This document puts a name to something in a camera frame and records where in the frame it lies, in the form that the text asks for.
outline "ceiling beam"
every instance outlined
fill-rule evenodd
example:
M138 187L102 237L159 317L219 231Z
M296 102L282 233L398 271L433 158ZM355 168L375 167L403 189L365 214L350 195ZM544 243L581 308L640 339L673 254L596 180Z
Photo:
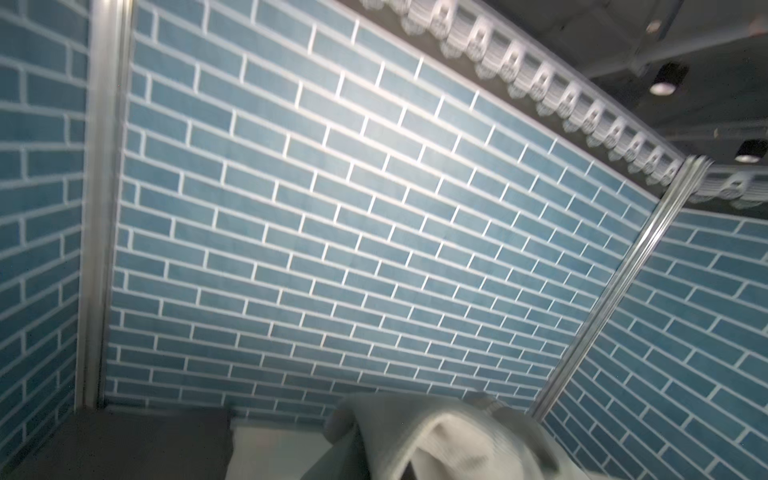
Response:
M748 22L739 22L726 27L715 28L699 35L693 35L678 40L660 41L648 48L638 51L635 55L615 55L583 65L578 70L587 78L597 78L622 70L641 70L644 65L657 61L693 53L699 50L725 45L732 41L756 37L768 33L768 18L755 17Z
M768 118L723 124L657 129L669 141L747 140L768 138Z

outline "fabric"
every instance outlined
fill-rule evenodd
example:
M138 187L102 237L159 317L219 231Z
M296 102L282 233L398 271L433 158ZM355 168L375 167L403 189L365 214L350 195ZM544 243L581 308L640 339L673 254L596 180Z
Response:
M351 395L326 424L333 447L302 480L588 480L532 419L475 400Z
M227 410L83 410L7 480L224 480L231 456Z

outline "silver metal post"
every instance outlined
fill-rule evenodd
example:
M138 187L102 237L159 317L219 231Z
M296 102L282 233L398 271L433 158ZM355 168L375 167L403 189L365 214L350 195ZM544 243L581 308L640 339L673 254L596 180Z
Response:
M97 0L92 5L74 394L77 409L97 407L103 383L133 1Z
M528 410L528 414L534 419L540 422L549 413L640 268L653 253L656 244L680 213L688 197L699 186L711 164L712 161L706 157L688 157L685 160L669 190L643 226L640 236L627 252L616 273L608 281L603 294L589 313L587 321L579 329L573 343L565 350L560 363Z

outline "metal beam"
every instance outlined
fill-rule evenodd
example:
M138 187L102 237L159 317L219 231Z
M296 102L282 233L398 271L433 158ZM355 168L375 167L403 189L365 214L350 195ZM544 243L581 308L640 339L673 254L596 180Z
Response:
M693 53L699 50L725 45L732 41L768 33L768 18L756 17L748 22L740 22L726 27L716 28L700 35L679 40L660 41L635 55L615 55L578 70L587 78L597 78L627 69L640 69L643 65L664 61L670 58Z
M657 130L669 141L748 140L768 138L768 118L723 124L691 125Z
M653 253L656 244L664 236L688 197L699 187L701 179L711 164L712 161L706 157L688 157L685 160L669 190L645 222L640 236L627 252L616 273L608 281L605 291L595 303L587 321L565 350L560 363L528 410L535 420L541 422L558 400L568 381L587 355L587 351L616 309L616 305L624 297L640 268Z
M93 2L75 408L99 406L111 301L133 0Z

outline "wall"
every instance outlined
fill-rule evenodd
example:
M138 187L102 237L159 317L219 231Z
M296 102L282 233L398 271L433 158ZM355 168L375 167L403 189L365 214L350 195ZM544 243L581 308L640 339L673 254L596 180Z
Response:
M333 2L140 2L110 403L526 409L655 202Z
M0 468L72 410L88 5L0 2Z
M768 478L767 260L768 222L684 210L546 418L585 468Z

